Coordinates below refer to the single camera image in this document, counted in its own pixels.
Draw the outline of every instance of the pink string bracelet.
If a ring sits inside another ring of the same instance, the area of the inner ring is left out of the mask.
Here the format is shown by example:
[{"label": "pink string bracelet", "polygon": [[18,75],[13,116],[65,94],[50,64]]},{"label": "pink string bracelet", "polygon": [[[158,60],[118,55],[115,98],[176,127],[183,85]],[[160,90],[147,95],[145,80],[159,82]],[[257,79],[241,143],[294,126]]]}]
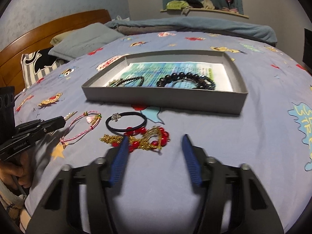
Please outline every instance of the pink string bracelet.
[{"label": "pink string bracelet", "polygon": [[[67,132],[69,131],[70,127],[77,121],[77,120],[80,120],[81,118],[85,117],[85,116],[88,116],[90,114],[95,114],[95,116],[93,117],[93,119],[91,120],[91,126],[89,127],[89,129],[85,130],[84,132],[80,133],[79,135],[76,135],[75,137],[73,138],[70,138],[70,139],[66,139],[64,140],[64,137],[65,135],[67,134]],[[102,119],[102,115],[97,112],[97,111],[90,111],[90,112],[84,112],[82,115],[80,115],[79,117],[77,117],[76,119],[74,119],[71,124],[69,125],[69,127],[66,129],[64,135],[62,138],[60,138],[60,143],[63,145],[63,148],[65,149],[66,147],[66,142],[69,142],[69,141],[73,141],[77,138],[79,138],[80,136],[83,136],[85,135],[86,133],[90,132],[91,130],[93,130],[98,124],[99,124],[99,121]]]}]

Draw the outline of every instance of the wooden headboard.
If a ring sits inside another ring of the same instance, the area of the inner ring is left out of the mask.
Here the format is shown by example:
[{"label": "wooden headboard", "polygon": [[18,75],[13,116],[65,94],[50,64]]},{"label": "wooden headboard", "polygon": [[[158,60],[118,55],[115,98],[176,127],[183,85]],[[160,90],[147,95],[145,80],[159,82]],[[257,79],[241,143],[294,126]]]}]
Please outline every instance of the wooden headboard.
[{"label": "wooden headboard", "polygon": [[15,86],[15,94],[25,88],[22,54],[52,47],[51,39],[60,33],[110,20],[107,10],[86,11],[53,20],[24,34],[0,52],[0,87]]}]

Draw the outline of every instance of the striped pillow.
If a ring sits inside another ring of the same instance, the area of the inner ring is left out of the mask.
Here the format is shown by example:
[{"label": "striped pillow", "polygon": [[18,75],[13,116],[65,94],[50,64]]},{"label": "striped pillow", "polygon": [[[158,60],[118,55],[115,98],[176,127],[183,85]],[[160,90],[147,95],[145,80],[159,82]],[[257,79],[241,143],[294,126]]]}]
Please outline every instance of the striped pillow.
[{"label": "striped pillow", "polygon": [[36,83],[39,79],[49,74],[65,63],[55,56],[48,55],[51,48],[35,51],[31,54],[23,54],[21,67],[26,88]]}]

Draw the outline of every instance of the blue blanket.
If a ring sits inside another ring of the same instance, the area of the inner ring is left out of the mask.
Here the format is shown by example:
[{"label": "blue blanket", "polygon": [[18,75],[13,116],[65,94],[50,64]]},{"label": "blue blanket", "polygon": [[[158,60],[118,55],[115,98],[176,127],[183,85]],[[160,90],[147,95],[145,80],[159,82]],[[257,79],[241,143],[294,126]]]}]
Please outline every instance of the blue blanket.
[{"label": "blue blanket", "polygon": [[110,28],[115,28],[117,26],[181,26],[195,29],[225,30],[240,35],[250,36],[267,43],[277,43],[276,34],[274,30],[269,26],[254,25],[219,18],[172,17],[140,21],[115,20],[107,22],[105,25]]}]

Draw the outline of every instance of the shelf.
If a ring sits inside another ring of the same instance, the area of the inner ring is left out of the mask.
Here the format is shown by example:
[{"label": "shelf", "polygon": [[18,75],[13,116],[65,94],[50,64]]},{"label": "shelf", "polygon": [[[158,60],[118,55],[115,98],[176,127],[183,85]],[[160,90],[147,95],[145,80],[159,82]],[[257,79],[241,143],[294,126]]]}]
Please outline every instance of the shelf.
[{"label": "shelf", "polygon": [[[160,12],[167,12],[167,11],[180,11],[180,10],[161,10]],[[217,12],[217,13],[224,13],[224,14],[230,14],[238,17],[244,17],[249,18],[249,16],[237,14],[237,13],[231,13],[229,11],[220,11],[220,10],[211,10],[211,9],[205,9],[205,8],[192,8],[191,11],[211,11],[211,12]]]}]

